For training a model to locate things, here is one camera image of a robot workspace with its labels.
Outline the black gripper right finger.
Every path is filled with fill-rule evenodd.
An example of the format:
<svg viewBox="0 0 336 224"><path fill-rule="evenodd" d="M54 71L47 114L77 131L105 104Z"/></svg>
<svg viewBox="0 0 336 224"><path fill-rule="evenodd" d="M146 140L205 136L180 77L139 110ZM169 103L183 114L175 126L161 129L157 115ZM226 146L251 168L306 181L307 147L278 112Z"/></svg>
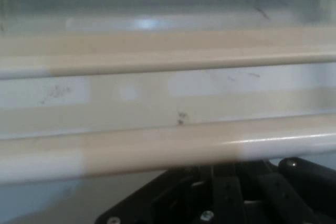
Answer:
<svg viewBox="0 0 336 224"><path fill-rule="evenodd" d="M335 223L335 170L298 158L246 164L247 223Z"/></svg>

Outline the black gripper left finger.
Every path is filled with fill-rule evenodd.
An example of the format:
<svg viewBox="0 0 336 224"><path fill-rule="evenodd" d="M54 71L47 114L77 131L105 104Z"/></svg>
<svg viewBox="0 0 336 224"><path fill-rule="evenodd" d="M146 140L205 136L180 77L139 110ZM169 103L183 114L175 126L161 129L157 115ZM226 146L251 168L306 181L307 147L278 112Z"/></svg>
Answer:
<svg viewBox="0 0 336 224"><path fill-rule="evenodd" d="M233 165L171 169L101 214L96 223L244 223Z"/></svg>

